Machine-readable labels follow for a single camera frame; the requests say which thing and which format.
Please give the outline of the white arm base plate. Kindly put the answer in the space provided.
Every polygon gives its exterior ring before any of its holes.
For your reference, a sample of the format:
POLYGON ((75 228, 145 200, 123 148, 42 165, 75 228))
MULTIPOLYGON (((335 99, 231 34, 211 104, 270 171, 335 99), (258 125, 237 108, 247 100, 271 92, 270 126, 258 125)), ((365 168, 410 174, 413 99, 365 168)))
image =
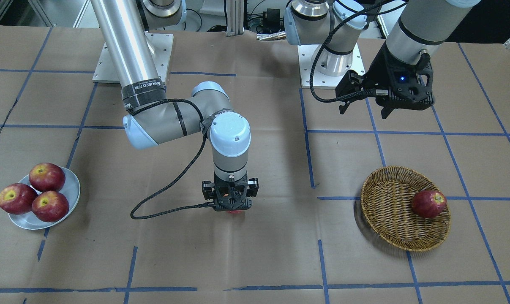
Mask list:
MULTIPOLYGON (((302 88, 310 87, 310 74, 319 45, 297 46, 299 59, 300 84, 302 88)), ((331 54, 324 50, 317 61, 313 76, 315 89, 334 89, 349 70, 359 75, 365 73, 365 67, 356 44, 352 52, 344 56, 331 54)))

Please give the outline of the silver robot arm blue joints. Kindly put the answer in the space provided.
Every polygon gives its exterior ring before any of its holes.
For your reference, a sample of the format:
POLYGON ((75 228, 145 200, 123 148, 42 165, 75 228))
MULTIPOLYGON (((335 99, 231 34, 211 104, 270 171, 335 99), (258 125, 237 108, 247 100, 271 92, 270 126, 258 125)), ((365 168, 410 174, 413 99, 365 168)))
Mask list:
MULTIPOLYGON (((284 12, 284 31, 292 46, 319 45, 310 82, 321 53, 344 56, 352 52, 361 31, 379 12, 376 0, 293 0, 284 12)), ((477 0, 410 0, 386 37, 391 54, 412 64, 419 52, 434 54, 477 0)))

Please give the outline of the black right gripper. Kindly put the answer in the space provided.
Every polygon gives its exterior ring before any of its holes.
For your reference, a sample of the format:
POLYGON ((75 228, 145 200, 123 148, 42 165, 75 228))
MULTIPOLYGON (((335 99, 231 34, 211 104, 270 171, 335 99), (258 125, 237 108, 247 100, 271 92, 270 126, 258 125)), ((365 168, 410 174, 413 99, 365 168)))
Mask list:
POLYGON ((202 182, 203 197, 207 201, 203 206, 209 206, 219 212, 249 210, 253 203, 251 198, 257 195, 258 190, 257 178, 249 179, 244 175, 238 180, 231 176, 222 180, 214 175, 214 182, 202 182))

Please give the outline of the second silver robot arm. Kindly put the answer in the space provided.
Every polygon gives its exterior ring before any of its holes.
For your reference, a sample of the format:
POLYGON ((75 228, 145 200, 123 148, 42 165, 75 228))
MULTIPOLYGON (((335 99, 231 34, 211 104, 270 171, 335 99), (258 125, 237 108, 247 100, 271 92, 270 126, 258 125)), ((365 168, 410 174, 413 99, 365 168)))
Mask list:
MULTIPOLYGON (((357 101, 346 114, 337 103, 313 98, 299 71, 303 60, 297 46, 286 41, 263 42, 254 33, 226 37, 224 33, 173 32, 171 72, 166 76, 166 96, 188 99, 203 81, 218 83, 230 97, 235 111, 251 126, 247 173, 258 177, 259 195, 248 215, 313 212, 324 204, 319 195, 342 197, 350 203, 359 196, 363 179, 382 165, 376 138, 382 144, 401 136, 385 161, 413 156, 420 168, 420 154, 413 152, 437 131, 431 109, 395 110, 381 118, 375 100, 357 101)), ((136 150, 121 126, 123 111, 105 110, 119 104, 119 93, 106 100, 100 89, 91 108, 91 125, 85 142, 96 144, 98 169, 81 179, 80 206, 89 215, 116 214, 129 218, 131 208, 145 196, 166 186, 181 173, 199 150, 201 134, 136 150)))

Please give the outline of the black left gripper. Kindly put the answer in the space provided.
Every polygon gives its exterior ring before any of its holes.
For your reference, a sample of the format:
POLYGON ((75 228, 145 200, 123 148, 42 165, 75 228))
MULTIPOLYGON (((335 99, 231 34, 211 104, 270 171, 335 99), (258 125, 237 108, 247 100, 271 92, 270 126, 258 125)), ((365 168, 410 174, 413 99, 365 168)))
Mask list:
POLYGON ((363 89, 375 91, 382 119, 396 109, 422 111, 435 103, 431 57, 428 52, 419 52, 419 56, 412 64, 404 63, 384 43, 363 75, 363 89))

